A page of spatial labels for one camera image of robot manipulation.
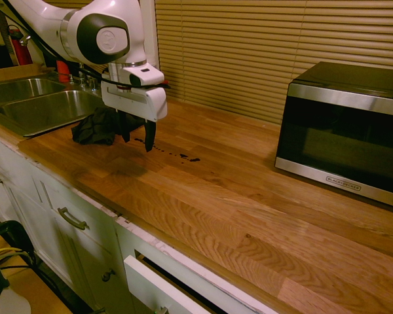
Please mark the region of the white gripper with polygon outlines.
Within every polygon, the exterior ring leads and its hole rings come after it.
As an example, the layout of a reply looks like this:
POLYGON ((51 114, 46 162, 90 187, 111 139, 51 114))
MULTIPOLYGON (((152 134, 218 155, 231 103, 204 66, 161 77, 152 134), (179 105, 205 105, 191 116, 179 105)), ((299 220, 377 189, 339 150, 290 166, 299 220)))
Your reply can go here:
POLYGON ((119 110, 119 130, 125 143, 130 140, 127 115, 131 114, 146 119, 145 149, 150 152, 155 142, 157 122, 166 117, 168 108, 166 93, 163 88, 131 88, 121 90, 107 82, 101 84, 102 99, 106 106, 119 110))

